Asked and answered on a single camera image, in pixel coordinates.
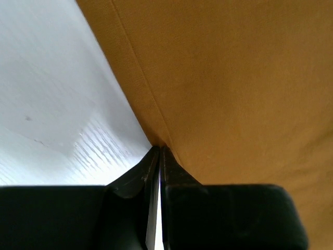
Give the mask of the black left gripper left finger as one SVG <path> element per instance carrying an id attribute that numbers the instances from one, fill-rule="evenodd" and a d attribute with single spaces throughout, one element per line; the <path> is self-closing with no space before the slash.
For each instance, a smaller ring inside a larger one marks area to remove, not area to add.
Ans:
<path id="1" fill-rule="evenodd" d="M 2 187 L 1 249 L 153 249 L 159 153 L 107 185 Z"/>

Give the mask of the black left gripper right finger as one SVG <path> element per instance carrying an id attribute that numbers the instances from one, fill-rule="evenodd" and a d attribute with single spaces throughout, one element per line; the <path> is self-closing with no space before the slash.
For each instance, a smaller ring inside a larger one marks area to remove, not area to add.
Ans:
<path id="1" fill-rule="evenodd" d="M 160 152 L 165 249 L 308 249 L 288 192 L 272 184 L 203 185 Z"/>

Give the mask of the brown trousers with striped trim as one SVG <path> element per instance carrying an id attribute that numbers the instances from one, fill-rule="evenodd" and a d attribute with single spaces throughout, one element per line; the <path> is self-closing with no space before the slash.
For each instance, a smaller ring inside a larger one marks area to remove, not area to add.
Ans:
<path id="1" fill-rule="evenodd" d="M 276 183 L 332 249 L 332 1 L 78 1 L 149 141 L 204 184 Z"/>

